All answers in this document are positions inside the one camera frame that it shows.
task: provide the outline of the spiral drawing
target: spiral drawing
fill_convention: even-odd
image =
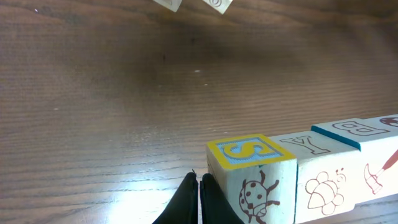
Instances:
[[[209,0],[209,2],[214,7],[219,7],[221,5],[221,0]]]

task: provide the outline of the blue edge of block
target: blue edge of block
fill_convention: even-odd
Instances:
[[[324,136],[327,136],[329,138],[332,138],[334,140],[337,140],[339,142],[345,143],[345,144],[347,144],[349,146],[353,146],[353,147],[361,150],[361,145],[359,144],[359,142],[356,142],[356,141],[354,141],[352,139],[340,136],[340,135],[335,134],[333,132],[327,131],[327,130],[325,130],[323,128],[319,128],[318,126],[314,126],[314,125],[311,126],[311,131],[315,131],[316,133],[322,134]]]

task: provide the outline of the brown table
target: brown table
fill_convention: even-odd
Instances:
[[[212,139],[398,111],[398,2],[0,1],[0,223],[150,223]],[[312,223],[397,223],[398,195]]]

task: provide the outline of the block top face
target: block top face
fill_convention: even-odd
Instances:
[[[396,147],[398,142],[398,129],[395,127],[358,118],[314,124],[311,130],[361,151]]]
[[[381,117],[377,117],[377,118],[368,118],[368,119],[366,119],[366,121],[384,124],[390,128],[391,127],[398,128],[398,114],[381,116]]]
[[[270,137],[270,139],[293,153],[299,163],[306,159],[358,150],[315,131],[283,134]]]
[[[207,146],[221,166],[229,170],[295,159],[262,134],[210,141]]]

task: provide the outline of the row of blocks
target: row of blocks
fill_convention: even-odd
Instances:
[[[303,223],[398,193],[398,114],[211,141],[208,171],[245,223]]]

